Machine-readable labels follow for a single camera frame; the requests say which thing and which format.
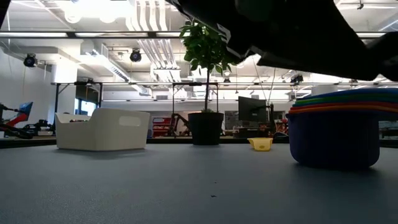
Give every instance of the table surface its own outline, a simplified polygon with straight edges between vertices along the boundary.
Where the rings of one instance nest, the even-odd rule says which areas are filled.
[[[362,172],[298,165],[289,145],[0,150],[0,223],[397,223],[398,149]]]

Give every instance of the yellow cup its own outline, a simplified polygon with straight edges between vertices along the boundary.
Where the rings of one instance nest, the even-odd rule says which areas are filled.
[[[256,151],[270,151],[272,138],[249,138],[251,146]]]

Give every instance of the white plastic bin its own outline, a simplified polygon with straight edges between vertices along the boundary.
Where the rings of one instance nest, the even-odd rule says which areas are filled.
[[[117,151],[146,146],[149,113],[98,108],[92,117],[60,113],[55,116],[60,149]],[[70,123],[71,119],[88,121]]]

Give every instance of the black plant pot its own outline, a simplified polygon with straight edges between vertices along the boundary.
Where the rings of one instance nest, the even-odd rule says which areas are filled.
[[[190,130],[194,145],[210,146],[220,143],[222,113],[192,113],[188,114]]]

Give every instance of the plant stem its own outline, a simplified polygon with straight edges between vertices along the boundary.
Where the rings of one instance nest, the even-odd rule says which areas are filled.
[[[210,82],[210,69],[207,68],[207,79],[206,79],[206,96],[205,96],[205,111],[207,112],[207,104],[209,100],[209,82]]]

